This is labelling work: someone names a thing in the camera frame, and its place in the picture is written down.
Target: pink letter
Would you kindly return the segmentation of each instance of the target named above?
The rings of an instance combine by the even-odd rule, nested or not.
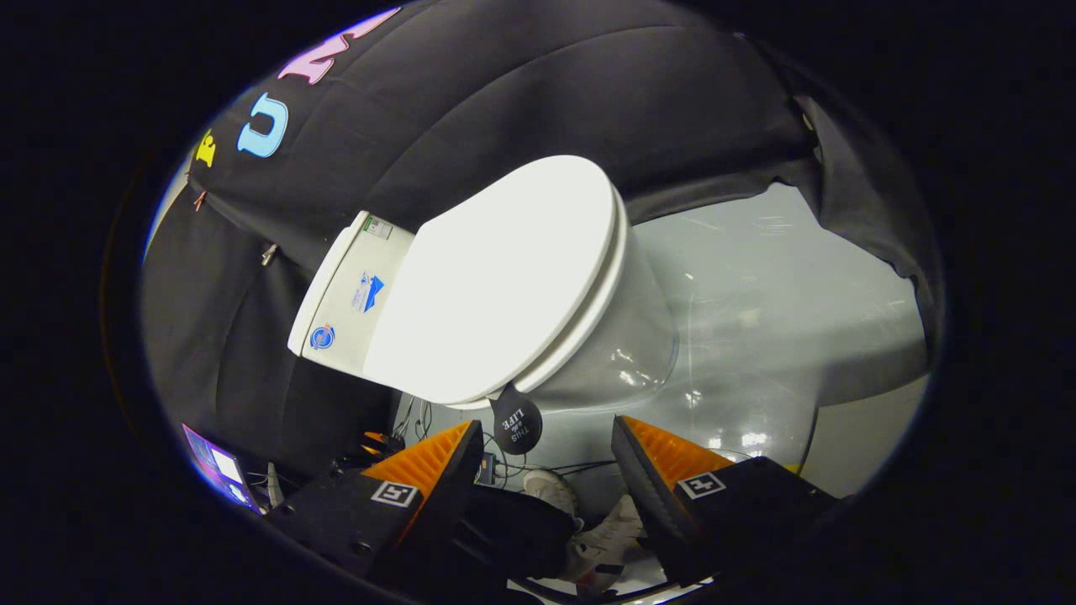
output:
[[[373,28],[385,23],[388,17],[395,15],[398,11],[399,6],[392,9],[391,11],[385,11],[380,15],[373,15],[372,17],[369,17],[329,38],[323,42],[321,46],[307,51],[306,53],[292,59],[292,62],[287,64],[287,66],[281,70],[280,75],[278,75],[277,79],[281,80],[291,73],[294,75],[306,76],[307,82],[311,85],[317,84],[317,82],[324,78],[326,73],[328,73],[329,68],[332,67],[332,56],[339,55],[348,50],[346,38],[358,40],[372,31]]]

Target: toilet seat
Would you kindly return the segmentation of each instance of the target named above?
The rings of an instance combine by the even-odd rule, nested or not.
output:
[[[513,171],[415,234],[363,375],[459,408],[487,405],[509,381],[534,389],[600,319],[626,229],[592,161],[553,156]]]

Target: toilet lid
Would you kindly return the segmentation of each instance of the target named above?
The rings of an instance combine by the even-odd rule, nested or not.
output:
[[[579,308],[614,217],[605,172],[553,156],[427,222],[399,268],[364,374],[438,404],[497,391]]]

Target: blue sticker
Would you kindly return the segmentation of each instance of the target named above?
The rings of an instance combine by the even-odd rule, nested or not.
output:
[[[351,306],[355,309],[362,309],[364,313],[369,311],[377,302],[374,296],[384,286],[385,282],[381,281],[381,278],[364,271],[363,277],[358,278],[358,287],[355,289],[355,294],[351,297]]]
[[[336,330],[332,329],[332,326],[322,326],[310,335],[310,347],[312,349],[328,349],[332,346],[334,340],[336,340]]]
[[[384,287],[384,282],[378,279],[378,276],[373,276],[373,278],[370,279],[370,297],[366,299],[366,307],[363,309],[364,313],[373,307],[373,297],[378,294],[378,292],[381,292],[381,289]]]

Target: circular logo sticker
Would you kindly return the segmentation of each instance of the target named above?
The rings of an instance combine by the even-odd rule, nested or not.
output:
[[[310,347],[312,349],[328,349],[336,340],[336,330],[332,326],[326,325],[314,329],[310,335]]]

